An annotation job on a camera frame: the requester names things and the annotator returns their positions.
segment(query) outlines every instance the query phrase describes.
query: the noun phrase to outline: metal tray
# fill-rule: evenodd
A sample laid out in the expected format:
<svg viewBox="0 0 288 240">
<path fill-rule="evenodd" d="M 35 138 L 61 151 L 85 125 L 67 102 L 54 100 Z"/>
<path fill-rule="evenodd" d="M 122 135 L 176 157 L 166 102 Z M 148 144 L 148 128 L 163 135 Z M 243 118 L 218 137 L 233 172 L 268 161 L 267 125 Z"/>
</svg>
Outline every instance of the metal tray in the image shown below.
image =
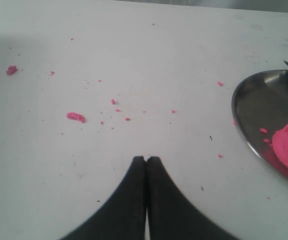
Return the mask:
<svg viewBox="0 0 288 240">
<path fill-rule="evenodd" d="M 251 149 L 288 180 L 288 168 L 263 142 L 271 141 L 274 133 L 288 123 L 288 70 L 259 72 L 243 80 L 234 91 L 232 111 Z M 260 128 L 268 133 L 261 133 Z"/>
</svg>

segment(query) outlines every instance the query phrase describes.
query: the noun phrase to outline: white tabletop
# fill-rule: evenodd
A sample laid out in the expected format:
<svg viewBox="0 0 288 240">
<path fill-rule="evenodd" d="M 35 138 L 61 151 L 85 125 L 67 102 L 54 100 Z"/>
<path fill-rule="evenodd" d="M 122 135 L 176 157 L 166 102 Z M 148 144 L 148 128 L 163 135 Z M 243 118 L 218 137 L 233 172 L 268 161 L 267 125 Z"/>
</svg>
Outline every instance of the white tabletop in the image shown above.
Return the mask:
<svg viewBox="0 0 288 240">
<path fill-rule="evenodd" d="M 282 60 L 288 13 L 0 0 L 0 240 L 64 236 L 137 155 L 160 156 L 241 240 L 288 239 L 288 182 L 243 142 L 230 106 L 240 81 Z M 6 76 L 9 65 L 20 70 Z"/>
</svg>

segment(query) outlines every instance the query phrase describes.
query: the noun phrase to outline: stainless steel plate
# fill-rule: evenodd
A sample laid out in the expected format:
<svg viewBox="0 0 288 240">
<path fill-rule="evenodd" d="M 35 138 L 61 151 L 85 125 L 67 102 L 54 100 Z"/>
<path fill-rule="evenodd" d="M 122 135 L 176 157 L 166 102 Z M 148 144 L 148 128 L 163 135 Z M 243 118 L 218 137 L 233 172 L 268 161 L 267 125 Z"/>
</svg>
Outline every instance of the stainless steel plate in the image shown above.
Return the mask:
<svg viewBox="0 0 288 240">
<path fill-rule="evenodd" d="M 288 123 L 288 70 L 254 74 L 242 81 L 232 98 L 234 119 L 253 151 L 288 179 L 288 168 L 276 157 L 271 141 L 274 133 Z"/>
</svg>

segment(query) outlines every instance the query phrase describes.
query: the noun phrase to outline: white table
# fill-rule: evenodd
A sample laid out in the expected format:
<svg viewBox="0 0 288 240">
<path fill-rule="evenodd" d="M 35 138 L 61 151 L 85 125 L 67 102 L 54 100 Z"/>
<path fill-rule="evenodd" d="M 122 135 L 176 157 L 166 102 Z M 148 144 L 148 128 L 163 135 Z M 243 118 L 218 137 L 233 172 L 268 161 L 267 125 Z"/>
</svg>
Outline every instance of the white table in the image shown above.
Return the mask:
<svg viewBox="0 0 288 240">
<path fill-rule="evenodd" d="M 0 0 L 0 240 L 64 236 L 136 155 L 160 156 L 241 240 L 288 239 L 288 182 L 243 142 L 230 106 L 244 78 L 286 68 L 284 44 L 288 13 Z M 6 76 L 9 65 L 20 71 Z"/>
</svg>

